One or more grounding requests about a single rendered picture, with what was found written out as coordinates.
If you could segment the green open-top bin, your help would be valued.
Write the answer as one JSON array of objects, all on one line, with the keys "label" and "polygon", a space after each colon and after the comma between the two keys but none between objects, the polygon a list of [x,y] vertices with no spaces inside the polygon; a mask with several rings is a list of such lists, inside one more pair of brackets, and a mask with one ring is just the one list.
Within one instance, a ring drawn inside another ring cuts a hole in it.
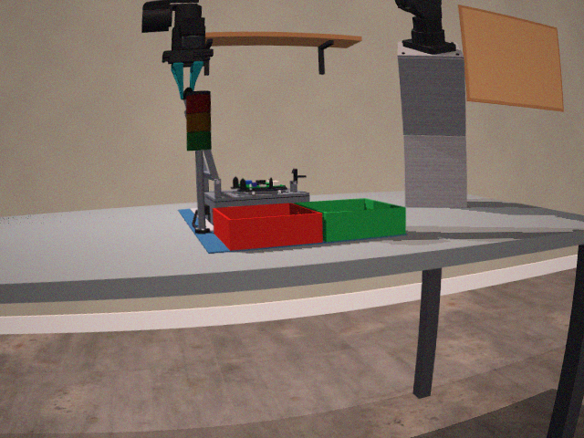
[{"label": "green open-top bin", "polygon": [[403,206],[366,198],[294,204],[322,213],[325,242],[406,234]]}]

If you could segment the green circuit board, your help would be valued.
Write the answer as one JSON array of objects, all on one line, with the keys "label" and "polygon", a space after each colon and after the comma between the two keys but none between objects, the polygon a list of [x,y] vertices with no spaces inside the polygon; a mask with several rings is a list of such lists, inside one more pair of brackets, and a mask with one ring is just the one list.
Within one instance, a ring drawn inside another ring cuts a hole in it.
[{"label": "green circuit board", "polygon": [[[245,181],[245,183],[246,183],[246,188],[248,188],[248,189],[269,187],[269,182],[266,182],[266,180],[258,180],[255,182]],[[250,183],[251,183],[252,187],[249,187]],[[262,185],[258,185],[258,183],[260,183]],[[267,183],[267,185],[266,185],[266,183]],[[279,181],[273,181],[273,187],[281,187],[281,186],[285,186],[285,185],[281,185]]]}]

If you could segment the red bin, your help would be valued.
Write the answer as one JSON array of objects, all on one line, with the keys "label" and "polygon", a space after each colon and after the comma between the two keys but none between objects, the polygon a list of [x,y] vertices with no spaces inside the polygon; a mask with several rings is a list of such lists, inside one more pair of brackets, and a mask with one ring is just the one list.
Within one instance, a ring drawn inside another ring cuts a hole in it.
[{"label": "red bin", "polygon": [[230,251],[323,243],[322,213],[293,203],[213,208],[213,219]]}]

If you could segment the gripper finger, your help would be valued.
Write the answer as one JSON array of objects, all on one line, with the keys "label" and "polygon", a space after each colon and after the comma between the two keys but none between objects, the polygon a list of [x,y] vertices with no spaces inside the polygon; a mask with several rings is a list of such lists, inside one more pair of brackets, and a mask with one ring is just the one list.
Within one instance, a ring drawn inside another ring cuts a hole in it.
[{"label": "gripper finger", "polygon": [[178,85],[180,97],[181,97],[181,99],[183,99],[183,62],[173,63],[172,67],[171,67],[171,71],[172,71],[172,74],[173,74],[175,81]]},{"label": "gripper finger", "polygon": [[[195,82],[200,74],[203,67],[203,61],[194,61],[190,67],[190,88],[194,91]],[[193,73],[193,74],[192,74]]]}]

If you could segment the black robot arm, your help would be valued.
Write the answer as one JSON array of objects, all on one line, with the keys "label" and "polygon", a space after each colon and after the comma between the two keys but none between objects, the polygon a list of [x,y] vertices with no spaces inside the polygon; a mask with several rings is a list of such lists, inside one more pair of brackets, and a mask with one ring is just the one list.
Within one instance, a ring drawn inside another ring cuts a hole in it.
[{"label": "black robot arm", "polygon": [[[175,10],[172,50],[205,49],[205,17],[202,17],[202,7],[197,3],[199,0],[146,2],[142,7],[141,32],[169,31],[172,11]],[[395,3],[398,8],[415,15],[412,18],[412,39],[403,40],[404,47],[431,55],[456,51],[456,44],[444,42],[442,0],[395,0]]]}]

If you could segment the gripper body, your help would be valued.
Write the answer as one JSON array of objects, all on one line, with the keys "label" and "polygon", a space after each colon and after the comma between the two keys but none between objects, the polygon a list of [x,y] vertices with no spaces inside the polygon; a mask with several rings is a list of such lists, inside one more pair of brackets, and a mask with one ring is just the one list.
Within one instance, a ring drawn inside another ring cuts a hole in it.
[{"label": "gripper body", "polygon": [[[205,60],[210,60],[210,57],[214,55],[213,49],[188,49],[188,50],[168,50],[163,51],[162,63],[168,62],[168,64],[183,62],[183,67],[191,67],[194,61],[203,61],[203,67],[205,66]],[[210,56],[210,57],[206,57]],[[189,64],[186,64],[189,63]]]}]

